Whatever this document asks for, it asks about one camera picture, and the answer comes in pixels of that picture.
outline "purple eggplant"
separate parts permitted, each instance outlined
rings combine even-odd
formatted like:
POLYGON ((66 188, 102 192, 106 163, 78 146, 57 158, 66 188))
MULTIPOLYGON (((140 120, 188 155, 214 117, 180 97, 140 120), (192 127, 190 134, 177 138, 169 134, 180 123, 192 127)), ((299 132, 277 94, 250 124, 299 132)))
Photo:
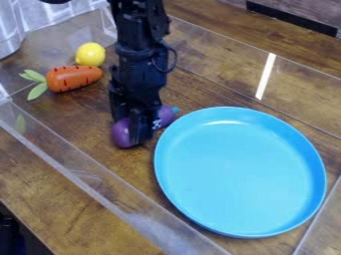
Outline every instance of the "purple eggplant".
MULTIPOLYGON (((166 106, 160 110, 160 118, 162 119, 161 128, 165 128, 174 121, 174 116, 178 113, 178 108, 166 106)), ((113 139, 118 147, 133 147, 134 145, 130 142, 130 119, 125 118, 118 121, 113 126, 113 139)))

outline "blue plate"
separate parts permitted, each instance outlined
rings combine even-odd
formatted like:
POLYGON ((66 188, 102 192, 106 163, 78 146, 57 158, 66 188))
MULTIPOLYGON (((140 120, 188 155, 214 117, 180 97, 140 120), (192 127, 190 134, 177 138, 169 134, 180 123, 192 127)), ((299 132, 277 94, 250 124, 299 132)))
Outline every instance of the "blue plate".
POLYGON ((288 123, 244 108, 210 108, 180 118, 161 137, 156 170, 178 210, 232 237, 292 230, 325 196, 313 144, 288 123))

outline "yellow lemon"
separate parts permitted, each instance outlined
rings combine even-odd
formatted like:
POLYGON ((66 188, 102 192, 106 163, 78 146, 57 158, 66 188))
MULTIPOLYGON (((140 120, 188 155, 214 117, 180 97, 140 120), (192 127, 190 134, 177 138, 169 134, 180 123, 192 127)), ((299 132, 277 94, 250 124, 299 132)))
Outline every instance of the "yellow lemon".
POLYGON ((98 43, 83 44, 77 52, 77 63, 82 66, 102 66, 106 60, 106 49, 98 43))

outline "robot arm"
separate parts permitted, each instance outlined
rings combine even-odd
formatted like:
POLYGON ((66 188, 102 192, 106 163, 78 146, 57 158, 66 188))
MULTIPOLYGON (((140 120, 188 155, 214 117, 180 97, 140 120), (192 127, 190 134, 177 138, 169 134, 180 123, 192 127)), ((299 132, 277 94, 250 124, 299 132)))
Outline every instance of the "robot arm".
MULTIPOLYGON (((41 0, 51 4, 71 0, 41 0)), ((111 67, 110 99, 115 122, 129 118, 130 143, 154 137, 161 126, 161 88, 176 66, 176 50, 168 45, 172 19, 164 0, 109 0, 118 27, 115 51, 119 64, 111 67), (174 61, 169 65, 170 52, 174 61)))

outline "orange carrot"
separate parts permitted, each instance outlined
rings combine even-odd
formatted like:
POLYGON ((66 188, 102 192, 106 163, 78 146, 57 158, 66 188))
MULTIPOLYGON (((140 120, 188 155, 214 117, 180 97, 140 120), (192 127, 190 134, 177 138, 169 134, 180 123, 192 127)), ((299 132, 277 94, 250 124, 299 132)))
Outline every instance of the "orange carrot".
POLYGON ((53 92, 67 92, 94 83, 102 76, 103 71, 97 67, 61 67, 47 73, 47 84, 53 92))
POLYGON ((26 70, 20 76, 39 83, 29 95, 29 100, 35 100, 47 89, 62 93, 97 82, 103 76, 103 71, 91 66, 67 66, 51 69, 46 77, 34 70, 26 70))

